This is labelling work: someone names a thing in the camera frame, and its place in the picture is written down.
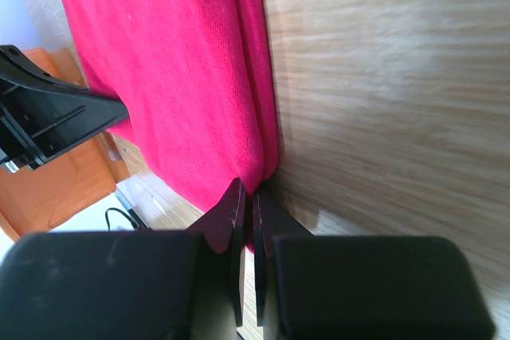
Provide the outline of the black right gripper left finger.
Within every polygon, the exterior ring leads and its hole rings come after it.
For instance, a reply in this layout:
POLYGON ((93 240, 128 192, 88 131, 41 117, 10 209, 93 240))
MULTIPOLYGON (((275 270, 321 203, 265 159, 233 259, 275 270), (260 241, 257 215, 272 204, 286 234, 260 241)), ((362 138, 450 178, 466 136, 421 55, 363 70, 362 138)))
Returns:
POLYGON ((184 230, 34 233, 1 266, 4 339, 235 339, 246 192, 184 230))

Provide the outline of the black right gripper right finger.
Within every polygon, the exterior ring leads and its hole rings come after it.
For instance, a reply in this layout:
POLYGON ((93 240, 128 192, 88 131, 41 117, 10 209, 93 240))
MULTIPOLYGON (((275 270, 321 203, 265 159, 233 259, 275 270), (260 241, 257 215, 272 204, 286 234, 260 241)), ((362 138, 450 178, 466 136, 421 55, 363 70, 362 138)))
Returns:
POLYGON ((257 323, 267 339, 491 339, 464 254, 437 236, 316 236, 253 195, 257 323))

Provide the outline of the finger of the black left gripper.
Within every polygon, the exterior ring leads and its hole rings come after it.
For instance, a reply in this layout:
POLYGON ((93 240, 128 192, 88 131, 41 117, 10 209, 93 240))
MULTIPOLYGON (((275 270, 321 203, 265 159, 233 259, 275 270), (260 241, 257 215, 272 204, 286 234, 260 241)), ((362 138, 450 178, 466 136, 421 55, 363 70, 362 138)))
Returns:
POLYGON ((1 47, 1 167, 35 170, 128 117, 125 105, 59 80, 1 47))

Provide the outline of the red t shirt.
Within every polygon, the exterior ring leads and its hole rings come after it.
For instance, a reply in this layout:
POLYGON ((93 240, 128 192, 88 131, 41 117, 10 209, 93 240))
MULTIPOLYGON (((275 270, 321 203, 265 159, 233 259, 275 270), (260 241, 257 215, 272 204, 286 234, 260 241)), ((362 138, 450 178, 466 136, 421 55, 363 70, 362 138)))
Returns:
POLYGON ((263 0, 62 0, 90 88, 120 99, 112 132, 210 217, 223 252, 246 198, 277 167, 263 0))

